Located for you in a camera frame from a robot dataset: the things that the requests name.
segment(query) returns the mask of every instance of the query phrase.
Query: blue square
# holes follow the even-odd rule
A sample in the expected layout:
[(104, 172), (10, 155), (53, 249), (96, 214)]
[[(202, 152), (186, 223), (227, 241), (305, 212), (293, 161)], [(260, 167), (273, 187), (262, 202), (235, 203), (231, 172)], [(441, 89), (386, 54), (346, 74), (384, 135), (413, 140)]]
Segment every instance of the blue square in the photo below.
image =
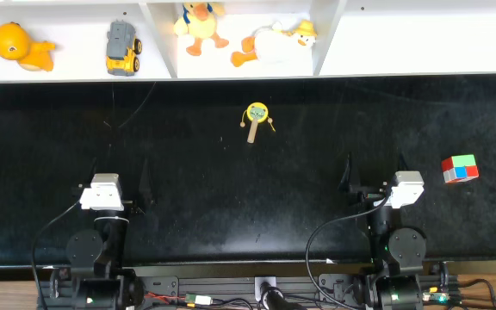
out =
[(468, 177), (466, 167), (455, 167), (456, 178)]

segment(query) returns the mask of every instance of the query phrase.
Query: toy truck wheel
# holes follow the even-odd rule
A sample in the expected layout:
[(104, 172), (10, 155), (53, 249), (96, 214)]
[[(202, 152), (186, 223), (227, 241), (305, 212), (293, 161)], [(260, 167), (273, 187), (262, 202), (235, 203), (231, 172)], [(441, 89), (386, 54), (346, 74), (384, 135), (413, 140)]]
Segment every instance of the toy truck wheel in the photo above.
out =
[(134, 48), (133, 48), (133, 51), (136, 53), (136, 54), (140, 54), (141, 52), (143, 52), (143, 44), (141, 43), (141, 40), (139, 39), (135, 39), (135, 43), (134, 43)]
[(133, 59), (133, 72), (137, 72), (139, 70), (139, 59), (135, 57)]

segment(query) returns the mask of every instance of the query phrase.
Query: rubik's cube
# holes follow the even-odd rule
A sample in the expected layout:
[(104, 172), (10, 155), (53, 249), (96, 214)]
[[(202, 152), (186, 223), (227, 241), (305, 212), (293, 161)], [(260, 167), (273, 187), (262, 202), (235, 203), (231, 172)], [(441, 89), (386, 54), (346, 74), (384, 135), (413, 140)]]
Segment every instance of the rubik's cube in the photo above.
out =
[(441, 162), (441, 166), (446, 183), (466, 182), (480, 175), (474, 155), (453, 156)]

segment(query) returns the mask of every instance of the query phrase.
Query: yellow hat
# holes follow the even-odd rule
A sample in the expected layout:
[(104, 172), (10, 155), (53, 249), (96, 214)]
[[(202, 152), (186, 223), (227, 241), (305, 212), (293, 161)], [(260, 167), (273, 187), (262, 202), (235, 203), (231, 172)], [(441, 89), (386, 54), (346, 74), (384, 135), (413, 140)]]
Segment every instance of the yellow hat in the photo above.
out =
[(313, 23), (310, 21), (301, 21), (300, 26), (294, 32), (301, 35), (317, 36), (315, 30), (313, 30)]

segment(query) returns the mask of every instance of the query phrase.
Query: orange duck toy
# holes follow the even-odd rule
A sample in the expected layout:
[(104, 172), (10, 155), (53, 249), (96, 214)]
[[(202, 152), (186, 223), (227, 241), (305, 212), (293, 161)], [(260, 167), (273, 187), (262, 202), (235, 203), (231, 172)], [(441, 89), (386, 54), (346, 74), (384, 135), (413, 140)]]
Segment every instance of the orange duck toy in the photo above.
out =
[(15, 22), (0, 27), (0, 56), (7, 60), (16, 60), (26, 70), (51, 71), (53, 61), (49, 51), (54, 49), (53, 43), (32, 40), (21, 25)]

